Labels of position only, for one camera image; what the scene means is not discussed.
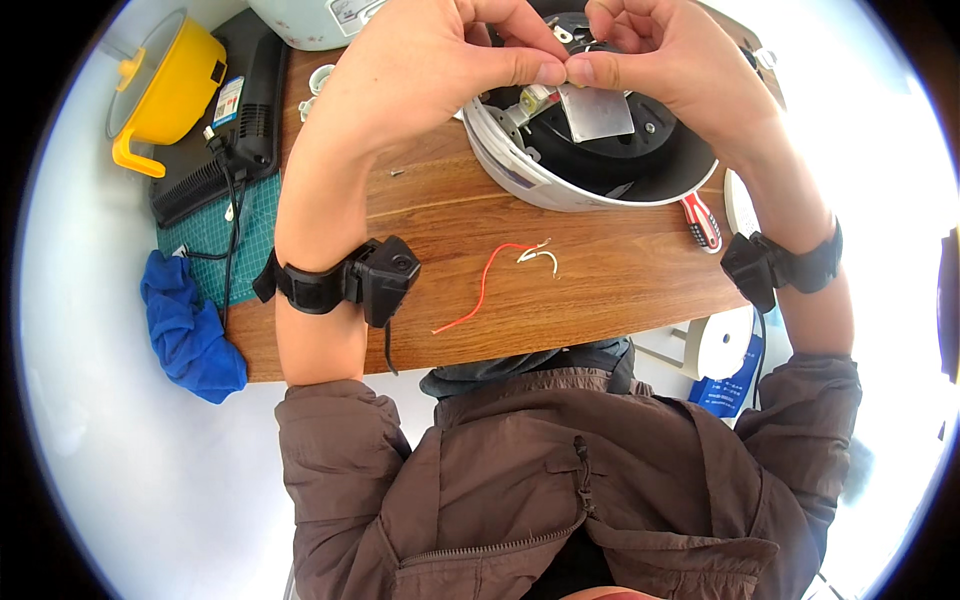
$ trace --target pot lid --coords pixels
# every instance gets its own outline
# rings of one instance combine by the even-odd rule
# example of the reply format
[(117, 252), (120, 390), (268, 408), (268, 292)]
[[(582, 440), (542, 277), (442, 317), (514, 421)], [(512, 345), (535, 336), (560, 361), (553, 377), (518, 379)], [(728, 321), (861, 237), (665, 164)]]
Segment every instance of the pot lid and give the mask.
[(107, 115), (108, 137), (115, 137), (127, 125), (185, 19), (185, 10), (170, 13), (143, 40), (134, 56), (120, 61), (117, 67), (120, 83), (117, 84)]

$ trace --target hand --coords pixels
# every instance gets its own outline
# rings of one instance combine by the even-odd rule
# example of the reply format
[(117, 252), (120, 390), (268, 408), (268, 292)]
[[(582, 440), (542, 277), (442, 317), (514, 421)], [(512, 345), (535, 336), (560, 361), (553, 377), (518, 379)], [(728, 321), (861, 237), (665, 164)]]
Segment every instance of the hand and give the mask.
[(740, 49), (688, 0), (590, 0), (593, 36), (628, 54), (589, 52), (566, 62), (576, 84), (630, 89), (664, 103), (728, 166), (782, 140), (780, 111)]
[[(485, 23), (508, 47), (490, 47)], [(390, 0), (337, 62), (307, 123), (375, 153), (488, 89), (563, 83), (567, 57), (526, 0)]]

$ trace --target person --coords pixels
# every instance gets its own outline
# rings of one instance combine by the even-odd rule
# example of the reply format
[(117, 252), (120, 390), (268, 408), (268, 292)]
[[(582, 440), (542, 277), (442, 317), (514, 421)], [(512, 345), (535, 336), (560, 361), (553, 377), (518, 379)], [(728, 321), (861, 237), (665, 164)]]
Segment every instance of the person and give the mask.
[[(364, 188), (378, 153), (485, 90), (567, 80), (664, 103), (740, 175), (763, 233), (790, 252), (832, 239), (833, 215), (776, 102), (703, 10), (590, 0), (586, 14), (622, 53), (568, 56), (524, 0), (386, 3), (294, 146), (279, 264), (323, 271), (368, 239)], [(843, 270), (819, 292), (787, 286), (778, 300), (795, 354), (762, 379), (762, 410), (734, 430), (624, 383), (629, 351), (612, 340), (439, 390), (449, 397), (411, 453), (394, 402), (361, 382), (361, 308), (310, 315), (278, 299), (290, 388), (276, 418), (300, 597), (800, 598), (824, 558), (861, 391)], [(578, 353), (594, 362), (577, 364)]]

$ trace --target yellow pot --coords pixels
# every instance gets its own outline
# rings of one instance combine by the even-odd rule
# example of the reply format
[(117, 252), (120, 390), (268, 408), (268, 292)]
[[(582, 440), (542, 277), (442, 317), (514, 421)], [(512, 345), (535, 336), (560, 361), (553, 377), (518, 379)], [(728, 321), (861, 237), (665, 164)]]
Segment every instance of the yellow pot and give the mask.
[(121, 80), (107, 117), (113, 161), (161, 178), (166, 168), (132, 153), (131, 141), (169, 145), (184, 137), (224, 80), (227, 50), (180, 10), (163, 19), (118, 71)]

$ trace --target zipper pull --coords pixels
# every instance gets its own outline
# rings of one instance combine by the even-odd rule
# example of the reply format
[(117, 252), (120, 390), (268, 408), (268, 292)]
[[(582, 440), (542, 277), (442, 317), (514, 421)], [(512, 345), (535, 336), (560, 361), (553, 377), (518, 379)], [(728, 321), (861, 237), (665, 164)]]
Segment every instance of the zipper pull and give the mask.
[(600, 517), (597, 516), (597, 507), (593, 504), (593, 492), (590, 490), (590, 457), (587, 451), (587, 441), (584, 440), (583, 436), (577, 436), (573, 439), (573, 449), (577, 452), (577, 458), (584, 464), (584, 478), (580, 482), (577, 495), (580, 496), (580, 502), (584, 505), (587, 516), (600, 520)]

